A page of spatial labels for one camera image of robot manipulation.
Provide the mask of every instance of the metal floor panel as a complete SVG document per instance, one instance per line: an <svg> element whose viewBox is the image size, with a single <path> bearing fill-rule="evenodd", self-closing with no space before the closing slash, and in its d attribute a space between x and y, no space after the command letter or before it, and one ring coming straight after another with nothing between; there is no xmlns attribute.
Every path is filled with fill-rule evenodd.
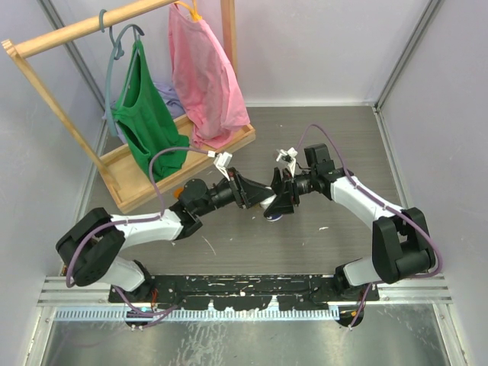
<svg viewBox="0 0 488 366"><path fill-rule="evenodd" d="M367 307L352 332L333 321L163 323L142 332L55 323L43 366L442 366L431 305Z"/></svg>

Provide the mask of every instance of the pink shirt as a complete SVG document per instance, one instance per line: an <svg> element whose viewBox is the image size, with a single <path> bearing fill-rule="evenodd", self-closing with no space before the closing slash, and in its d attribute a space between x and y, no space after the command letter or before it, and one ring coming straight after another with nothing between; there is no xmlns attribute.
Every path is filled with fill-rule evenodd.
<svg viewBox="0 0 488 366"><path fill-rule="evenodd" d="M176 4L169 6L172 79L188 118L192 143L217 149L233 132L249 124L236 74L222 46L204 20L192 21Z"/></svg>

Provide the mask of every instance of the wooden clothes rack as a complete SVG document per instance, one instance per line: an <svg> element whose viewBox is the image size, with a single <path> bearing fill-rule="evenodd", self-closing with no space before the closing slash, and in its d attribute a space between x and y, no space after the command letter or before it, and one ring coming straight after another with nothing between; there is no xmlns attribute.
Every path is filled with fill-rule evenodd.
<svg viewBox="0 0 488 366"><path fill-rule="evenodd" d="M107 11L103 15L103 24L105 27L110 27L114 24L145 14L173 2L175 2L175 0L139 0L112 11ZM220 0L220 9L222 13L223 48L234 68L234 72L237 74L236 15L234 0ZM128 145L123 145L114 151L99 157L80 134L68 114L63 110L50 90L36 74L30 63L26 60L28 57L50 50L51 48L60 46L64 43L77 40L78 38L98 32L99 30L99 16L94 16L19 44L14 44L10 40L4 40L2 46L12 58L15 65L22 71L27 80L37 90L42 99L49 105L54 114L61 120L76 142L93 161L107 185L112 198L115 200L116 205L123 213L126 213L156 196L149 179L134 161ZM186 117L186 115L177 118L175 123L179 133L190 136L193 123ZM225 150L234 152L248 143L251 143L254 139L254 128L251 125L244 126L234 134L233 140L230 143L217 151L220 152ZM210 147L203 145L202 149L210 149ZM197 152L188 152L181 170L159 181L158 188L160 191L167 191L168 189L181 184L183 181L188 180L192 175L202 171L211 164L212 160L208 159L205 155Z"/></svg>

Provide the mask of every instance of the black motor joint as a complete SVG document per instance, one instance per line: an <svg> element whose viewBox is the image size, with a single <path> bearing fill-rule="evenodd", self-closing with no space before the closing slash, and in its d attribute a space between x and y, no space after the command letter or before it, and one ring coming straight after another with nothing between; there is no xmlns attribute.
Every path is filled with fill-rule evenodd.
<svg viewBox="0 0 488 366"><path fill-rule="evenodd" d="M287 169L280 172L278 168L274 168L271 188L276 198L266 209L265 217L293 214L303 194L318 192L332 200L332 183L345 176L344 169L336 169L325 143L308 146L304 152L308 168L300 174L292 176Z"/></svg>

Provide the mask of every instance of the white clip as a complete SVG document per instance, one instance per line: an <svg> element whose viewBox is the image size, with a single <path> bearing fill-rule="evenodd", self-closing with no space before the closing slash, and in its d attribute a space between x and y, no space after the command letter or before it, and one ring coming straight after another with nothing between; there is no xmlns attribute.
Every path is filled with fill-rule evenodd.
<svg viewBox="0 0 488 366"><path fill-rule="evenodd" d="M217 157L213 161L215 167L219 170L219 172L223 174L224 177L227 178L228 181L230 180L230 178L229 178L229 173L227 172L227 166L229 166L231 158L232 158L232 154L227 151L224 151L221 152L219 155L217 155Z"/></svg>
<svg viewBox="0 0 488 366"><path fill-rule="evenodd" d="M285 150L278 150L278 157L276 158L277 162L283 162L288 167L288 170L291 173L291 176L295 176L295 168L297 167L297 155L298 151L295 148L291 147L288 151Z"/></svg>

